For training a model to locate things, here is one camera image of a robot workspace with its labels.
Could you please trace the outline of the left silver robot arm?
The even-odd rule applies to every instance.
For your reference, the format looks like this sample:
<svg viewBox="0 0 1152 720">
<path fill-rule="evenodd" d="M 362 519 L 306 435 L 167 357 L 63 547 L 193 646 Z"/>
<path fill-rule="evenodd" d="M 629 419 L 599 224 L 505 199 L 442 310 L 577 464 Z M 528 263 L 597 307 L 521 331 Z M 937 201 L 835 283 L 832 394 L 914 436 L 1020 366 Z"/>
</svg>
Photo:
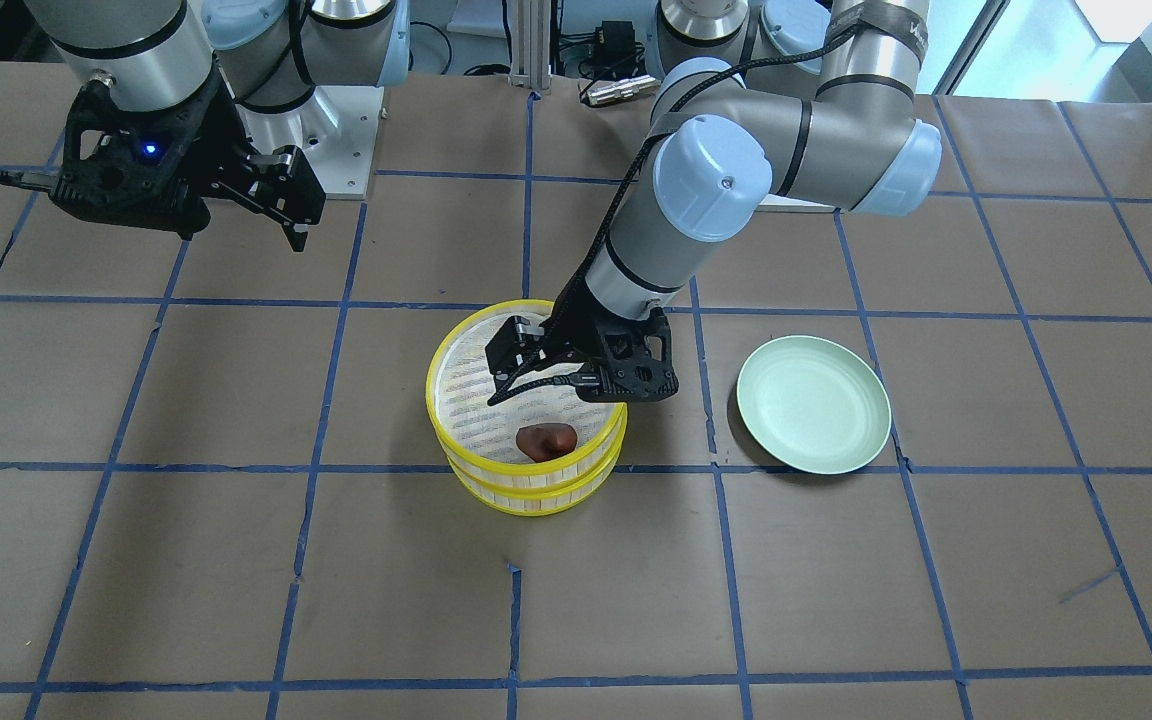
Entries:
<svg viewBox="0 0 1152 720">
<path fill-rule="evenodd" d="M 765 197 L 905 217 L 929 196 L 941 132 L 916 118 L 927 1 L 838 1 L 819 50 L 687 59 L 547 318 L 509 316 L 485 347 L 488 406 L 570 387 L 590 404 L 675 395 L 666 306 Z"/>
</svg>

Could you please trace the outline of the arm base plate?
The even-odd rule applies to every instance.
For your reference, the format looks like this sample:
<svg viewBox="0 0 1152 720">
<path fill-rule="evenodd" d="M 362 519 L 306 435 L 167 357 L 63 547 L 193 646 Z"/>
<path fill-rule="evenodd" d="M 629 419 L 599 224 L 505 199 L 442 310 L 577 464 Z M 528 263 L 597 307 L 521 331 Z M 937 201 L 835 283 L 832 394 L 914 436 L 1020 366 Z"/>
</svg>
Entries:
<svg viewBox="0 0 1152 720">
<path fill-rule="evenodd" d="M 384 88 L 319 86 L 298 108 L 238 113 L 264 154 L 293 143 L 305 152 L 329 199 L 365 200 L 384 99 Z"/>
<path fill-rule="evenodd" d="M 791 199 L 791 197 L 768 194 L 759 202 L 756 211 L 778 211 L 778 213 L 833 213 L 836 206 L 823 202 Z"/>
</svg>

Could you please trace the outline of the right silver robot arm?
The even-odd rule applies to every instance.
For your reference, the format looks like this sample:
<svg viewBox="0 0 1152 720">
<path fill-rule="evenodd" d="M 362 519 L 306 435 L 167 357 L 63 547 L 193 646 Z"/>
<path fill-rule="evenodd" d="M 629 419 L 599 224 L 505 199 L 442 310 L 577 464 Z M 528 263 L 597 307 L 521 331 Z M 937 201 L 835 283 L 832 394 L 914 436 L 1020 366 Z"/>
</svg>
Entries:
<svg viewBox="0 0 1152 720">
<path fill-rule="evenodd" d="M 380 94 L 410 73 L 407 1 L 31 1 L 81 79 L 60 167 L 0 169 L 83 222 L 207 227 L 209 200 L 305 249 L 329 197 L 358 197 Z"/>
</svg>

